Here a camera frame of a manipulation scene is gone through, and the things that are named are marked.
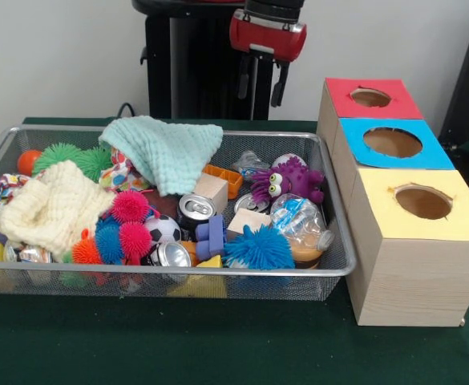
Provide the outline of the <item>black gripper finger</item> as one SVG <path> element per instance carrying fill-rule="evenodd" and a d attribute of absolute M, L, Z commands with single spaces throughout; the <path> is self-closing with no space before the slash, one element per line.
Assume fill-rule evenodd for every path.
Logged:
<path fill-rule="evenodd" d="M 272 107 L 280 107 L 285 92 L 285 85 L 289 74 L 288 63 L 278 63 L 277 67 L 280 69 L 278 81 L 275 83 L 273 93 L 270 100 Z"/>
<path fill-rule="evenodd" d="M 251 65 L 252 58 L 250 55 L 243 54 L 241 56 L 240 70 L 239 70 L 239 82 L 237 88 L 237 97 L 238 99 L 245 99 L 248 93 L 249 88 L 249 69 Z"/>

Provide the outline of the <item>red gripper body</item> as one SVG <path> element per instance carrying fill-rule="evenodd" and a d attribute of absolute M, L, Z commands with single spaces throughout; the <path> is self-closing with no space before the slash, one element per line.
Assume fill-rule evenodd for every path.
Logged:
<path fill-rule="evenodd" d="M 290 24 L 260 18 L 235 10 L 229 27 L 233 49 L 249 53 L 262 52 L 275 59 L 292 62 L 302 51 L 307 36 L 307 25 Z"/>

